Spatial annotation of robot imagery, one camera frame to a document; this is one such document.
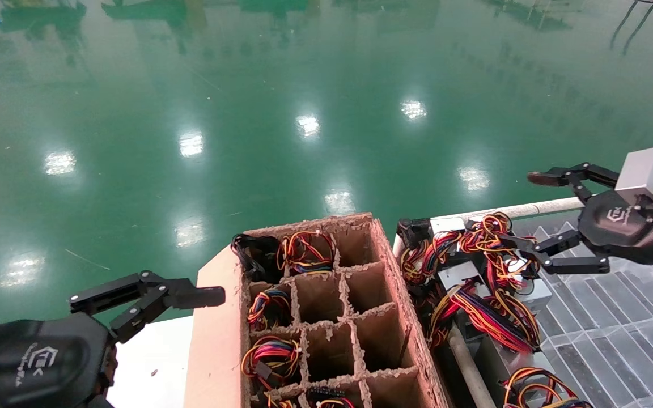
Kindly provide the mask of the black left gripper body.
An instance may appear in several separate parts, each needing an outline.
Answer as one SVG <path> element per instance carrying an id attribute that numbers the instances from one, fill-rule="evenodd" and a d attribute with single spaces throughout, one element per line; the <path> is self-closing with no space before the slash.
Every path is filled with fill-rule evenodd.
<path id="1" fill-rule="evenodd" d="M 109 407 L 116 344 L 85 313 L 0 324 L 0 407 Z"/>

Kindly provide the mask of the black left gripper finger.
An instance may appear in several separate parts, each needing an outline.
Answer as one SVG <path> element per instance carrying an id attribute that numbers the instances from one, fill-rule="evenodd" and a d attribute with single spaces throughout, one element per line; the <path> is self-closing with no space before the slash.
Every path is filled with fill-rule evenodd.
<path id="1" fill-rule="evenodd" d="M 151 292 L 165 296 L 166 308 L 180 310 L 220 307 L 226 301 L 226 292 L 221 286 L 196 287 L 187 278 L 165 278 L 152 271 L 141 271 L 72 295 L 70 312 L 95 315 L 143 300 Z"/>
<path id="2" fill-rule="evenodd" d="M 220 286 L 202 288 L 159 286 L 151 288 L 127 312 L 112 320 L 112 336 L 117 343 L 126 343 L 169 308 L 189 310 L 219 307 L 225 301 L 226 292 Z"/>

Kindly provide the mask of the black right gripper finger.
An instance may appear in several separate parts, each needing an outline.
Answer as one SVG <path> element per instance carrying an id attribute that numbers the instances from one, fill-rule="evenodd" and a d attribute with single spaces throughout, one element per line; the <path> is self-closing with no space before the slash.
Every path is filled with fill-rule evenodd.
<path id="1" fill-rule="evenodd" d="M 592 181 L 613 189 L 619 176 L 619 172 L 604 166 L 581 163 L 570 167 L 553 167 L 546 172 L 530 172 L 527 178 L 529 182 L 542 186 L 569 186 L 577 199 L 585 205 L 590 201 L 592 193 L 584 186 L 583 181 Z"/>
<path id="2" fill-rule="evenodd" d="M 560 233 L 542 242 L 526 237 L 499 234 L 498 240 L 505 248 L 516 249 L 527 260 L 536 261 L 545 272 L 552 275 L 606 274 L 610 272 L 608 258 L 591 255 L 587 257 L 553 258 L 553 256 L 577 247 L 583 235 L 575 229 Z"/>

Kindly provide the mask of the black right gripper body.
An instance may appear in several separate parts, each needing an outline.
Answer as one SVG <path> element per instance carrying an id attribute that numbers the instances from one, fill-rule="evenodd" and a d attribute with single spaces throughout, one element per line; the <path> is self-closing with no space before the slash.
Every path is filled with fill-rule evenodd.
<path id="1" fill-rule="evenodd" d="M 578 231 L 584 244 L 596 255 L 617 257 L 653 265 L 653 214 L 646 215 L 617 193 L 591 197 L 578 216 Z"/>

